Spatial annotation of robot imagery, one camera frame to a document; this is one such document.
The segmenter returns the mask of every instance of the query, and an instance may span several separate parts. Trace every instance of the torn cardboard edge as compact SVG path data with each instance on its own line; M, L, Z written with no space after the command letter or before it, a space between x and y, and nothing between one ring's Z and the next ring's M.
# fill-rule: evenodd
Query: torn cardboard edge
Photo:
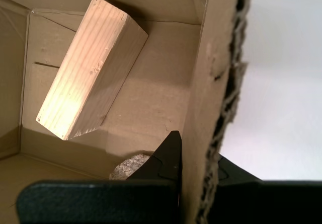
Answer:
M216 186L218 184L219 150L228 123L232 122L237 110L240 88L246 71L246 63L241 62L242 45L245 40L247 26L246 14L250 0L237 0L236 14L233 19L234 29L230 43L230 68L225 97L221 106L220 116L216 123L213 138L206 153L206 170L203 180L203 192L199 205L196 223L208 223L207 216L212 207Z

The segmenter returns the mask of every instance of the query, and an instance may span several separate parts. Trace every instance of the wood grain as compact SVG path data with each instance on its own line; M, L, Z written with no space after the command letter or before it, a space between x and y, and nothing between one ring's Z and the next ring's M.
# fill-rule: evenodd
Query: wood grain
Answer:
M36 120L63 140L96 130L146 39L128 14L92 0Z

